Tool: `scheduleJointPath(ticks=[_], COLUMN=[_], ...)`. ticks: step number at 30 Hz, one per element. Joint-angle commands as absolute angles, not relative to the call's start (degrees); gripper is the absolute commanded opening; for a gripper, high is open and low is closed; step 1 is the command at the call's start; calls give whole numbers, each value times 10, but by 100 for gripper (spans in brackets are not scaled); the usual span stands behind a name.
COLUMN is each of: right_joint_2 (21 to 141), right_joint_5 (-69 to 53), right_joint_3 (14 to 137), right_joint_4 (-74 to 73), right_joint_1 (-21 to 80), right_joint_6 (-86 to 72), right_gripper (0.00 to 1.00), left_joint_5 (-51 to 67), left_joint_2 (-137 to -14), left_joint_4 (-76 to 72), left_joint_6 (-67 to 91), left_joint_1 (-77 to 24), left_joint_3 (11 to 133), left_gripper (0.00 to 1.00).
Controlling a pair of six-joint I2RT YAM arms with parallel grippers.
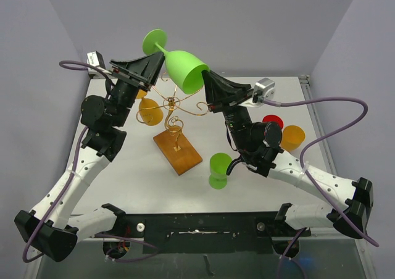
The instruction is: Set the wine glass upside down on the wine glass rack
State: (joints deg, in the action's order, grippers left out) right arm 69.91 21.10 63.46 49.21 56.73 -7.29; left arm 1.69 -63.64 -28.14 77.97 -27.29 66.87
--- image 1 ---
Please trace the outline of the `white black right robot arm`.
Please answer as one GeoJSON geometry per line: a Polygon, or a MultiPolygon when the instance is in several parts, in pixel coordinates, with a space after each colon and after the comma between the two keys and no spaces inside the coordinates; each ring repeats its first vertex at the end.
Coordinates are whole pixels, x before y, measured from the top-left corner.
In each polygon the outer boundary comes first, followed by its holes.
{"type": "Polygon", "coordinates": [[[252,173],[280,180],[309,193],[324,203],[311,206],[283,204],[275,219],[275,228],[282,235],[294,230],[314,227],[333,227],[341,234],[354,239],[365,239],[376,245],[367,234],[367,224],[373,207],[373,184],[366,178],[350,180],[320,170],[304,160],[306,151],[325,140],[322,136],[307,144],[299,157],[291,155],[280,144],[285,131],[275,122],[253,122],[250,107],[270,105],[295,107],[318,102],[344,101],[360,104],[362,113],[352,122],[331,132],[340,133],[360,122],[367,114],[368,105],[356,98],[327,97],[298,102],[272,100],[275,82],[264,78],[247,85],[227,80],[213,71],[202,72],[208,110],[221,112],[225,118],[228,142],[239,154],[225,171],[230,175],[238,164],[244,164],[252,173]]]}

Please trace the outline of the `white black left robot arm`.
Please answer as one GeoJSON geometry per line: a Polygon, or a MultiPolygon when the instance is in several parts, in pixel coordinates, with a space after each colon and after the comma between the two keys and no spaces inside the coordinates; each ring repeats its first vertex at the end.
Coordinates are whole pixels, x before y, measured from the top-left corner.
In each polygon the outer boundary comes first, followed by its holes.
{"type": "Polygon", "coordinates": [[[73,60],[59,65],[69,70],[92,69],[105,80],[106,95],[90,95],[81,103],[81,131],[72,163],[50,192],[29,211],[21,210],[14,219],[26,243],[22,259],[33,262],[28,250],[34,247],[38,257],[48,256],[56,262],[64,260],[78,242],[108,232],[119,236],[125,231],[124,211],[105,204],[89,214],[71,214],[93,180],[115,159],[125,138],[124,126],[139,90],[149,91],[156,84],[165,61],[162,52],[135,60],[116,61],[111,73],[73,60]]]}

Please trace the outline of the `gold wire wine glass rack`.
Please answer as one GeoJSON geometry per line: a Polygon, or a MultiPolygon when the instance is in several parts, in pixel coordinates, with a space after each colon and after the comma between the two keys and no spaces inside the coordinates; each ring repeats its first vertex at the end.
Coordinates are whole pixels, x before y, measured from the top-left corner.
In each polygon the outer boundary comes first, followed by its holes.
{"type": "Polygon", "coordinates": [[[198,94],[201,90],[179,98],[177,86],[170,96],[164,96],[155,86],[152,89],[162,98],[162,103],[158,105],[162,106],[164,113],[164,118],[161,121],[164,131],[154,136],[153,140],[176,174],[180,176],[200,164],[202,157],[183,134],[185,124],[179,116],[175,115],[175,111],[180,110],[195,117],[202,117],[209,112],[209,109],[207,103],[203,101],[196,103],[198,113],[188,111],[181,106],[182,102],[198,94]]]}

